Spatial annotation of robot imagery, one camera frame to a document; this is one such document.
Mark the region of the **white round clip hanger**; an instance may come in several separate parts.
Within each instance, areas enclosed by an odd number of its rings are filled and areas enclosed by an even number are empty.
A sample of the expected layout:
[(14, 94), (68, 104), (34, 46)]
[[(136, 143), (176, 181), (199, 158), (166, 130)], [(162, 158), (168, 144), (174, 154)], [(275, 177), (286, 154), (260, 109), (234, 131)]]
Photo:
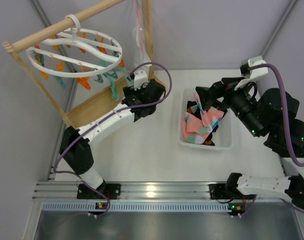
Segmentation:
[(74, 25), (25, 50), (31, 64), (44, 79), (53, 76), (62, 86), (64, 79), (77, 81), (90, 90), (90, 80), (103, 82), (115, 77), (116, 67), (124, 66), (118, 41), (96, 30), (82, 28), (75, 15), (66, 19)]

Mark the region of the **pink sock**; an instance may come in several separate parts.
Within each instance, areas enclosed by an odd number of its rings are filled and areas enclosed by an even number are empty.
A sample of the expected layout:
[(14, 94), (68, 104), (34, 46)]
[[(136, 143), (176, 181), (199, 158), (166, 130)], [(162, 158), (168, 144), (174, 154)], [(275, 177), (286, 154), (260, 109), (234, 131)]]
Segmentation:
[(215, 107), (210, 107), (209, 110), (203, 110), (201, 99), (197, 93), (194, 94), (194, 99), (197, 103), (197, 106), (200, 110), (200, 134), (209, 134), (212, 133), (219, 122), (222, 120), (224, 116), (224, 112), (221, 110), (216, 109)]
[(188, 117), (181, 120), (181, 130), (186, 142), (196, 145), (202, 145), (210, 133), (199, 133), (201, 120)]

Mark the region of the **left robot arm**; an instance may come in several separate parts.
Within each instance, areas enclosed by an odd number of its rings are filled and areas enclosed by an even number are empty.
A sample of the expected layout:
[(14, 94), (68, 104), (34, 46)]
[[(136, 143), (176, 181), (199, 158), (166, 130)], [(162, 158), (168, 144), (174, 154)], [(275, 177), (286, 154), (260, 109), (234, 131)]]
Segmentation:
[(123, 88), (124, 99), (104, 116), (78, 128), (68, 127), (62, 137), (59, 159), (64, 159), (71, 173), (95, 195), (102, 197), (106, 182), (95, 167), (95, 150), (106, 138), (122, 127), (135, 123), (156, 111), (166, 88), (155, 79), (141, 89)]

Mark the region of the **mint green sock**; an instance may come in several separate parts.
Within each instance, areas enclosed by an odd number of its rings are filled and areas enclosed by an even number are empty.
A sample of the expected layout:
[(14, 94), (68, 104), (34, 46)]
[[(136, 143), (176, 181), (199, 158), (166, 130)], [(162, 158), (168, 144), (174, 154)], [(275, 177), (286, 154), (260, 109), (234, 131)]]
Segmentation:
[(115, 82), (114, 82), (114, 78), (112, 77), (112, 75), (110, 73), (106, 73), (105, 74), (106, 78), (108, 79), (109, 81), (109, 84), (110, 84), (110, 88), (111, 88), (111, 92), (112, 92), (112, 98), (115, 100), (115, 101), (119, 101), (120, 100), (120, 95), (117, 91), (117, 87), (115, 85)]

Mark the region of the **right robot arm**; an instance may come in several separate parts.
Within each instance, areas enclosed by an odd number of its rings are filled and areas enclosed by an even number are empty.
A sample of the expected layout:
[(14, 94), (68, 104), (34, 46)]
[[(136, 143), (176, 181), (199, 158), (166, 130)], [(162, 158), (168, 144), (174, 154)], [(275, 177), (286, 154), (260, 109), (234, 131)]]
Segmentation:
[[(211, 87), (197, 86), (203, 110), (217, 107), (231, 110), (253, 137), (265, 137), (265, 147), (281, 158), (294, 156), (298, 162), (304, 159), (304, 122), (297, 119), (300, 102), (287, 92), (270, 88), (256, 99), (257, 84), (248, 82), (237, 88), (241, 77), (222, 78)], [(225, 191), (228, 195), (262, 196), (289, 201), (304, 211), (304, 174), (283, 178), (264, 178), (233, 172), (229, 175)]]

